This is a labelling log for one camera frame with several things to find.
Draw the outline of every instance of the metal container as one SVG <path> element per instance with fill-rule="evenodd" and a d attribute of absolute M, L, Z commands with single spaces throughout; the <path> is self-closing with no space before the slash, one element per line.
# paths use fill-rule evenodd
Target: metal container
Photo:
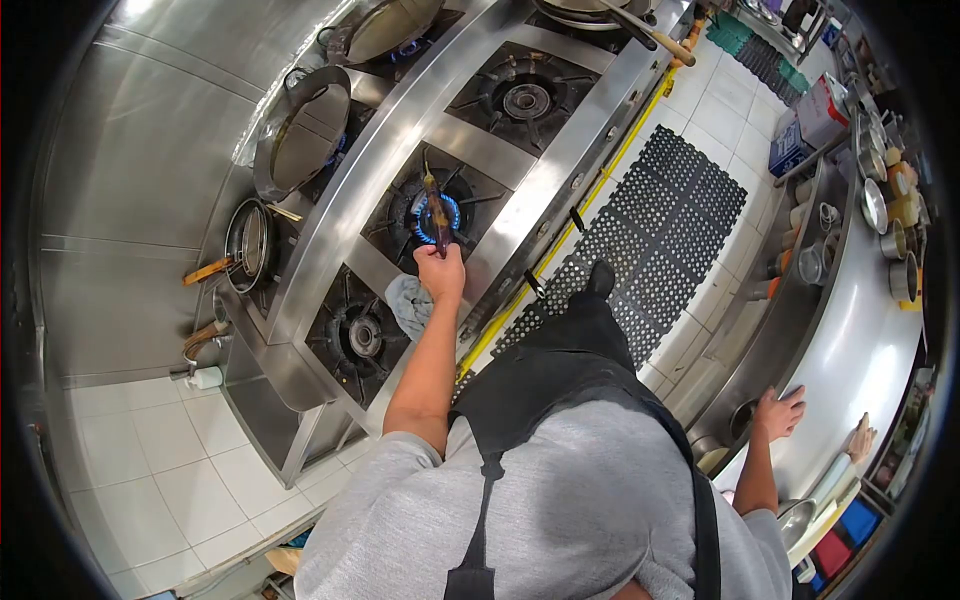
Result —
<path fill-rule="evenodd" d="M 912 302 L 917 299 L 917 257 L 907 252 L 903 260 L 890 263 L 890 295 L 894 300 Z"/>
<path fill-rule="evenodd" d="M 901 260 L 906 257 L 906 233 L 900 219 L 891 221 L 887 232 L 880 236 L 880 251 L 887 258 Z"/>

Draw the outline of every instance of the gray towel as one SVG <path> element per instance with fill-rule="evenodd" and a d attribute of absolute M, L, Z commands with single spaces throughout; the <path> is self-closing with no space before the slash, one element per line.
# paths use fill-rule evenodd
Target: gray towel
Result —
<path fill-rule="evenodd" d="M 394 311 L 396 324 L 414 342 L 420 341 L 433 312 L 433 299 L 412 275 L 398 275 L 387 286 L 387 306 Z"/>

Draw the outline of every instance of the blue container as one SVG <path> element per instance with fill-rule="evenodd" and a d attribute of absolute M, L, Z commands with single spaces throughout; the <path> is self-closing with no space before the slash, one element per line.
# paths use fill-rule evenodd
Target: blue container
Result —
<path fill-rule="evenodd" d="M 812 154 L 813 148 L 800 138 L 800 121 L 794 119 L 770 142 L 768 168 L 774 177 L 780 177 Z"/>

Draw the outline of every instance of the gray shirt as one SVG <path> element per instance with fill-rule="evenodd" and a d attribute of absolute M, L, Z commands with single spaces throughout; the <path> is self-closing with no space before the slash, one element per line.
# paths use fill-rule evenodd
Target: gray shirt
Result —
<path fill-rule="evenodd" d="M 623 401 L 617 390 L 593 393 Z M 307 541 L 297 597 L 443 598 L 483 496 L 466 419 L 450 428 L 445 461 L 404 432 L 383 436 L 363 460 Z M 693 597 L 690 471 L 653 418 L 596 399 L 548 417 L 501 464 L 487 516 L 498 600 L 609 598 L 630 577 L 657 599 Z M 740 517 L 714 495 L 723 597 L 789 598 L 773 513 Z"/>

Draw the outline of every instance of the cooking station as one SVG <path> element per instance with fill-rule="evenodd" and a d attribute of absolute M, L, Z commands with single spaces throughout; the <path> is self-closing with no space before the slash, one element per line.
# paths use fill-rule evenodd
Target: cooking station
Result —
<path fill-rule="evenodd" d="M 663 0 L 653 16 L 680 39 L 692 7 Z M 412 251 L 432 241 L 424 153 L 466 257 L 459 360 L 526 285 L 523 272 L 592 188 L 671 58 L 525 2 L 447 2 L 438 19 L 440 33 L 429 30 L 401 68 L 345 67 L 345 138 L 279 203 L 303 220 L 275 219 L 283 250 L 267 291 L 218 291 L 235 328 L 222 364 L 228 402 L 288 488 L 312 461 L 381 432 L 414 347 L 384 292 L 416 273 Z"/>

